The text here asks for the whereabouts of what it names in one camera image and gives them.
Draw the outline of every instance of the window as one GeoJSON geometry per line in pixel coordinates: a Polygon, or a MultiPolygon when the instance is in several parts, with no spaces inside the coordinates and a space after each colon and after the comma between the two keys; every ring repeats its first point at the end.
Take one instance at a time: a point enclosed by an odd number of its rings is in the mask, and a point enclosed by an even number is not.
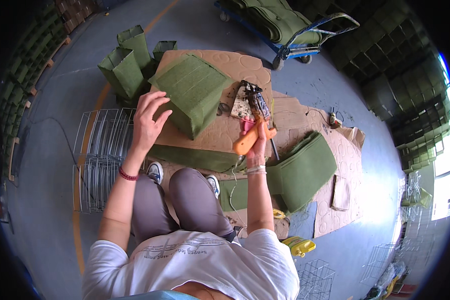
{"type": "MultiPolygon", "coordinates": [[[[450,100],[450,75],[443,57],[438,57],[443,67],[447,96],[450,100]]],[[[435,183],[433,191],[432,220],[450,216],[450,135],[443,138],[443,153],[434,161],[435,183]]]]}

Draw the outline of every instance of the hand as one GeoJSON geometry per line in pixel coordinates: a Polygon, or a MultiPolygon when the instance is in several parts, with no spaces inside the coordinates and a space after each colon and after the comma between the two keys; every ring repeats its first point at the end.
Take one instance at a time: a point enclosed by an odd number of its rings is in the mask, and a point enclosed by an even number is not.
{"type": "Polygon", "coordinates": [[[152,119],[159,106],[170,101],[170,98],[165,98],[166,94],[161,91],[150,92],[138,99],[137,111],[133,117],[133,141],[130,150],[141,160],[145,158],[162,132],[165,121],[172,114],[171,110],[167,110],[156,121],[152,119]]]}
{"type": "MultiPolygon", "coordinates": [[[[258,139],[253,144],[252,148],[246,154],[246,165],[247,168],[252,168],[259,165],[265,165],[265,145],[267,143],[267,137],[265,135],[266,123],[261,123],[258,126],[258,139]]],[[[240,135],[246,135],[246,131],[240,132],[240,135]]]]}

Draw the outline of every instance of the yellow plastic bottle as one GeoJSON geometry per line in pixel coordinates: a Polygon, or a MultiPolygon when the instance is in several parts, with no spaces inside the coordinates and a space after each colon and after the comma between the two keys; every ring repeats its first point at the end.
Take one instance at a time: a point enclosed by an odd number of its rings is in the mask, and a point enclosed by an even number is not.
{"type": "Polygon", "coordinates": [[[304,257],[307,252],[315,249],[316,245],[309,239],[304,239],[299,236],[289,237],[282,241],[282,244],[285,244],[290,248],[292,255],[304,257]]]}

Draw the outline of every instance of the gray pants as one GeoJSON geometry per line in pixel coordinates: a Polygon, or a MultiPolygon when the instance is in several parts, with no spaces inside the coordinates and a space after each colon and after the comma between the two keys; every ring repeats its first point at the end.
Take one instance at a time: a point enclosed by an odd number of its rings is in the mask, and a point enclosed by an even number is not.
{"type": "Polygon", "coordinates": [[[176,171],[170,178],[168,189],[180,225],[170,215],[164,190],[155,178],[146,175],[138,178],[131,223],[137,244],[179,229],[210,231],[227,240],[234,233],[212,186],[200,172],[191,168],[176,171]]]}

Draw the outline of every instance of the scissors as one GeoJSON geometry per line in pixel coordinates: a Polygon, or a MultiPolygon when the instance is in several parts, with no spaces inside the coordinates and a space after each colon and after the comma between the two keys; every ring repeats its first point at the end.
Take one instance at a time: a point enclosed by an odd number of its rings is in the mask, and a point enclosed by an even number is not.
{"type": "Polygon", "coordinates": [[[217,116],[221,116],[224,112],[230,111],[230,106],[227,103],[220,102],[220,104],[218,105],[217,116]]]}

